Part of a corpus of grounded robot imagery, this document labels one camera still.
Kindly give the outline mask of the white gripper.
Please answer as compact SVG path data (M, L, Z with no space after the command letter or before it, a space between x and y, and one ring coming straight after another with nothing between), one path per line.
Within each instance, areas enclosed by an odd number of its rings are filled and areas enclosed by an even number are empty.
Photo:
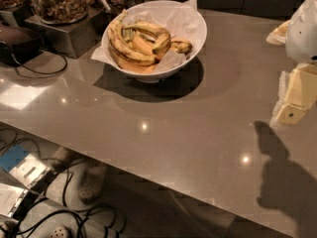
M270 125L296 125L317 101L317 0L305 0L290 21L266 37L269 44L285 44L287 55L299 63L292 72L283 71L278 84L278 101Z

